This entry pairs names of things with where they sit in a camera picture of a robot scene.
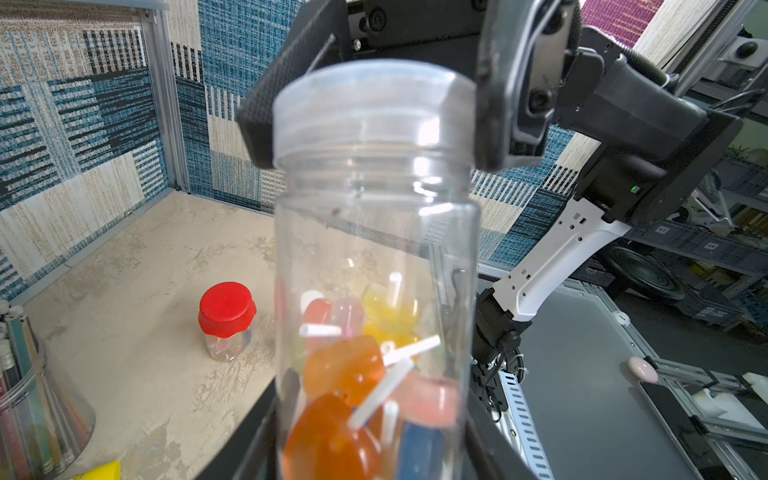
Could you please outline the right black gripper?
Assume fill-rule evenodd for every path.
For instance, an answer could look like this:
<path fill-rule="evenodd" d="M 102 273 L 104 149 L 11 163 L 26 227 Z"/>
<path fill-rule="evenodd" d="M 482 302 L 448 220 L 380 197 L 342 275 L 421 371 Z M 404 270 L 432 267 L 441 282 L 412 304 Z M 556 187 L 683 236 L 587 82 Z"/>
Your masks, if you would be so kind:
<path fill-rule="evenodd" d="M 475 167 L 538 165 L 562 77 L 581 53 L 576 1 L 310 1 L 279 54 L 236 112 L 253 165 L 273 165 L 277 95 L 314 70 L 348 60 L 408 60 L 476 80 Z"/>

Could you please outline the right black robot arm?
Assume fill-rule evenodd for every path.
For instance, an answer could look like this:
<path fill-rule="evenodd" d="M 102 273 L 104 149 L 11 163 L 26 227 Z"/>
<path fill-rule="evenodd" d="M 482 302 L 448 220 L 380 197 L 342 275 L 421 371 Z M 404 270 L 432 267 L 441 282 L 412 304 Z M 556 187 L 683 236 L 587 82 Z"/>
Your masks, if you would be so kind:
<path fill-rule="evenodd" d="M 649 59 L 582 23 L 575 1 L 317 1 L 304 6 L 236 120 L 254 165 L 275 165 L 271 110 L 319 68 L 404 59 L 472 74 L 475 164 L 493 173 L 539 161 L 552 125 L 596 140 L 568 208 L 585 227 L 549 231 L 476 304 L 473 357 L 509 360 L 539 307 L 589 255 L 599 230 L 670 214 L 718 161 L 742 122 L 678 98 Z"/>

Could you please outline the translucent white jar lid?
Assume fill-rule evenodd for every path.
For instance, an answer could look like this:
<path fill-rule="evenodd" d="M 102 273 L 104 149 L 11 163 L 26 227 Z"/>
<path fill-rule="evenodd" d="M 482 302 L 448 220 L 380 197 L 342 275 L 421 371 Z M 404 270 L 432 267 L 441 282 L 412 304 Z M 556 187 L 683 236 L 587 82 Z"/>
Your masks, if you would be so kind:
<path fill-rule="evenodd" d="M 444 67 L 408 60 L 340 63 L 287 85 L 273 102 L 273 164 L 373 151 L 474 163 L 476 86 Z"/>

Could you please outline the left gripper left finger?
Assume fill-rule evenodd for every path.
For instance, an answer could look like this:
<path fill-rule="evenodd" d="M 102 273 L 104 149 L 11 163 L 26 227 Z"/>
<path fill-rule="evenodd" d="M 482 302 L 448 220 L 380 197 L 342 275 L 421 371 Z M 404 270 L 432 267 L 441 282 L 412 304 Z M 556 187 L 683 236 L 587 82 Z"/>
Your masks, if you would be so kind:
<path fill-rule="evenodd" d="M 272 380 L 197 480 L 277 479 L 279 401 Z"/>

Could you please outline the clear candy jar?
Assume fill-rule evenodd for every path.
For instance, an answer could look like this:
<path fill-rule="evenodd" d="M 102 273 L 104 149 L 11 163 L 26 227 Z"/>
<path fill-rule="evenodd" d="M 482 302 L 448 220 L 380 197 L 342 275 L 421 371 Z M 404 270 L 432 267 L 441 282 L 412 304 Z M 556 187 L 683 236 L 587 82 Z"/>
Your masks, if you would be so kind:
<path fill-rule="evenodd" d="M 384 360 L 455 380 L 459 411 L 440 479 L 462 473 L 476 298 L 479 208 L 472 165 L 373 151 L 299 157 L 275 206 L 276 389 L 298 387 L 306 360 L 342 339 L 374 337 Z M 407 421 L 394 400 L 368 422 L 384 447 L 372 479 L 396 479 Z"/>

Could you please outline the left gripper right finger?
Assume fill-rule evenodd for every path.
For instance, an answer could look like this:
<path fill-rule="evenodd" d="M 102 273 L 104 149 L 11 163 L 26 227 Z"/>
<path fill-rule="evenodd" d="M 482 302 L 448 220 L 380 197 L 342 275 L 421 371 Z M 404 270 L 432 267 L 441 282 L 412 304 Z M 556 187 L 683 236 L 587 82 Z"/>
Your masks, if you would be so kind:
<path fill-rule="evenodd" d="M 535 480 L 537 476 L 496 427 L 474 387 L 469 387 L 464 446 L 465 479 Z"/>

